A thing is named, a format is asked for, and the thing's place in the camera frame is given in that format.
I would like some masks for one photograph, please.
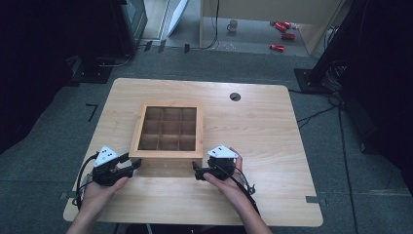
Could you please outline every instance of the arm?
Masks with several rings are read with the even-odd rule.
[[[243,158],[239,156],[236,161],[236,167],[239,170],[242,170],[243,166]],[[270,228],[265,224],[264,220],[261,216],[255,211],[252,207],[249,200],[245,197],[242,193],[241,189],[232,181],[230,178],[222,181],[216,178],[211,174],[204,174],[204,178],[209,183],[215,185],[221,194],[223,194],[227,200],[231,203],[234,210],[240,216],[246,233],[248,234],[266,234],[266,233],[273,233]],[[234,178],[243,183],[241,180],[240,175],[234,174]]]
[[[87,234],[91,233],[94,223],[100,217],[103,209],[115,195],[128,182],[127,177],[116,181],[111,187],[100,186],[95,182],[88,184],[82,202],[82,208],[67,230],[66,234]]]

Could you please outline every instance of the wooden table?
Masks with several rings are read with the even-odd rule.
[[[201,3],[200,46],[203,46],[204,18],[215,18],[218,0]],[[235,20],[288,21],[300,23],[299,30],[312,55],[334,22],[345,0],[223,0],[219,18]]]
[[[232,101],[231,93],[241,95]],[[170,80],[117,79],[97,124],[86,158],[103,144],[123,154],[143,101],[197,101],[204,105],[204,167],[207,151],[224,144],[244,157],[244,173],[255,184],[253,198],[265,222],[320,226],[318,203],[306,154],[284,86]],[[89,164],[85,172],[92,170]],[[67,202],[64,218],[77,208]],[[241,225],[218,190],[194,177],[149,177],[135,171],[99,219],[105,222]]]

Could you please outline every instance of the wooden box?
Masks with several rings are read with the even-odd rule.
[[[142,176],[193,176],[203,159],[200,103],[145,102],[131,142],[130,158],[142,159]]]

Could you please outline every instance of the wire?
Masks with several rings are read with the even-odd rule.
[[[99,153],[96,152],[95,155],[91,156],[88,160],[86,160],[85,163],[82,165],[82,168],[79,171],[79,175],[78,175],[78,179],[77,179],[77,183],[76,183],[76,197],[72,200],[72,204],[74,206],[77,206],[79,211],[80,211],[80,208],[82,207],[82,195],[80,194],[80,189],[83,188],[84,186],[86,186],[87,184],[91,183],[91,181],[90,181],[90,182],[86,183],[85,185],[83,185],[81,187],[80,186],[80,181],[82,179],[82,174],[83,174],[83,171],[85,170],[86,166],[88,165],[88,163],[91,160],[96,159],[98,154]]]
[[[311,116],[306,117],[306,118],[304,118],[304,119],[298,120],[297,123],[300,123],[300,122],[302,122],[302,121],[307,120],[307,121],[306,121],[303,125],[301,125],[298,129],[301,129],[301,128],[303,128],[305,125],[307,125],[312,118],[317,117],[317,116],[321,115],[322,113],[328,112],[328,111],[330,111],[330,110],[332,110],[332,109],[335,109],[336,107],[337,107],[337,106],[331,106],[331,107],[329,107],[329,108],[327,108],[327,109],[324,109],[324,110],[322,110],[322,111],[317,112],[317,113],[314,114],[314,115],[311,115]]]
[[[358,227],[357,227],[355,201],[354,201],[354,198],[353,198],[352,183],[350,181],[349,165],[348,165],[347,152],[346,152],[346,142],[345,142],[344,131],[343,131],[343,121],[342,121],[342,118],[341,118],[341,110],[342,110],[342,107],[339,107],[338,108],[338,119],[339,119],[339,122],[340,122],[340,134],[341,134],[344,166],[345,166],[345,169],[346,169],[347,184],[349,186],[350,203],[352,205],[353,221],[354,221],[354,224],[355,224],[355,233],[357,234],[358,233]]]

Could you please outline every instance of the grid compartment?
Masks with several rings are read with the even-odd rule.
[[[197,108],[146,108],[139,150],[195,151]]]

